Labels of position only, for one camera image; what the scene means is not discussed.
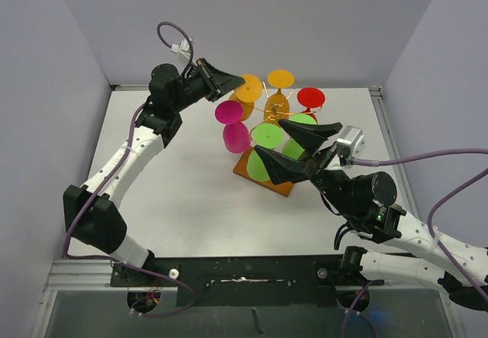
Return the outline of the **green wine glass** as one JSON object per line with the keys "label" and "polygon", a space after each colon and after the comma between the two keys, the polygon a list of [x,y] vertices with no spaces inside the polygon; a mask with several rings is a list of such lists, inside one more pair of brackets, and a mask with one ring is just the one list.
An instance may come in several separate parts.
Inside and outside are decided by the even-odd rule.
{"label": "green wine glass", "polygon": [[[316,119],[309,114],[291,115],[289,120],[299,124],[317,124]],[[283,145],[281,152],[291,159],[298,159],[304,152],[304,149],[290,137]]]}
{"label": "green wine glass", "polygon": [[[273,150],[283,142],[284,132],[275,124],[262,123],[253,129],[251,138],[256,146]],[[249,154],[246,171],[253,181],[267,182],[270,179],[255,149]]]}

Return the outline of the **orange wine glass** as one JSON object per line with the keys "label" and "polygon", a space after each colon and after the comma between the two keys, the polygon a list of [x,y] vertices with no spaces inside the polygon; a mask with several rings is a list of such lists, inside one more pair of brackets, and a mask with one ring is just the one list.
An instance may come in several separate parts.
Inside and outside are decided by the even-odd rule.
{"label": "orange wine glass", "polygon": [[276,69],[268,74],[268,84],[276,92],[267,98],[263,114],[264,122],[278,125],[280,119],[288,119],[290,113],[289,95],[283,93],[295,82],[294,75],[285,69]]}
{"label": "orange wine glass", "polygon": [[240,103],[242,108],[241,121],[246,121],[255,109],[255,102],[262,96],[262,81],[258,76],[244,74],[245,83],[229,97],[230,101]]}

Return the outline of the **orange wine glass front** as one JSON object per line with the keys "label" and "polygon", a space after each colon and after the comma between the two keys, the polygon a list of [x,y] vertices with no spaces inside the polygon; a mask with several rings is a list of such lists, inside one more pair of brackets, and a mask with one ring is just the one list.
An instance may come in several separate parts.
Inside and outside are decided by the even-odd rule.
{"label": "orange wine glass front", "polygon": [[288,119],[290,113],[289,95],[283,93],[295,82],[294,75],[285,69],[276,69],[268,74],[268,84],[276,92],[267,98],[263,114],[264,122],[278,125],[280,119]]}

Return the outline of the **pink plastic wine glass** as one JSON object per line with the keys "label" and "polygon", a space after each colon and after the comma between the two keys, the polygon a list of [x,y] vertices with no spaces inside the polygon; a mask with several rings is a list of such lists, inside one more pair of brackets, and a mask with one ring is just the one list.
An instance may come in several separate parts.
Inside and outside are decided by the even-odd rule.
{"label": "pink plastic wine glass", "polygon": [[241,117],[242,106],[237,101],[223,101],[215,109],[214,116],[224,125],[223,142],[230,153],[244,153],[250,147],[249,130]]}

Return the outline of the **red plastic wine glass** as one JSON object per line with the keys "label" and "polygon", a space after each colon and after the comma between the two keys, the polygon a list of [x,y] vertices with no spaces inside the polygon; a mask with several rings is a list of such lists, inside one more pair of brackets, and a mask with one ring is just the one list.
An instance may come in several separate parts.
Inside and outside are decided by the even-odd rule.
{"label": "red plastic wine glass", "polygon": [[316,112],[320,111],[326,103],[324,92],[314,87],[302,88],[297,93],[297,101],[304,108],[301,114],[308,115],[318,123]]}

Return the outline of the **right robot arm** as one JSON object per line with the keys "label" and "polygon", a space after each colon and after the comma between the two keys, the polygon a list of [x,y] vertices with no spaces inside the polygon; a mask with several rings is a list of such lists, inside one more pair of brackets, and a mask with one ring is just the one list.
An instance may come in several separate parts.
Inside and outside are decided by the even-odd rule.
{"label": "right robot arm", "polygon": [[401,249],[400,256],[349,246],[339,273],[350,284],[361,279],[397,280],[439,291],[455,304],[487,309],[487,249],[438,231],[431,220],[416,218],[397,204],[397,185],[390,174],[349,177],[352,166],[389,166],[391,161],[360,159],[362,129],[334,124],[302,124],[281,119],[281,128],[304,150],[293,159],[264,146],[254,150],[275,185],[310,182],[334,215],[345,224],[335,235],[339,245],[347,232],[378,245]]}

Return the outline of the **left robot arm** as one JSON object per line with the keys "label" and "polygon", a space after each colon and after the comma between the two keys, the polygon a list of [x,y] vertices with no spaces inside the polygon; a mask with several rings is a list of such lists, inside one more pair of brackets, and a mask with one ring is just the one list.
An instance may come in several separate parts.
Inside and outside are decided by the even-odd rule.
{"label": "left robot arm", "polygon": [[220,71],[204,58],[183,72],[169,63],[156,66],[149,95],[130,120],[127,139],[90,179],[63,193],[63,256],[70,258],[69,245],[76,239],[100,250],[100,259],[130,265],[127,274],[138,285],[149,284],[156,273],[151,252],[129,236],[120,204],[146,165],[175,137],[183,110],[202,98],[215,102],[244,83],[243,77]]}

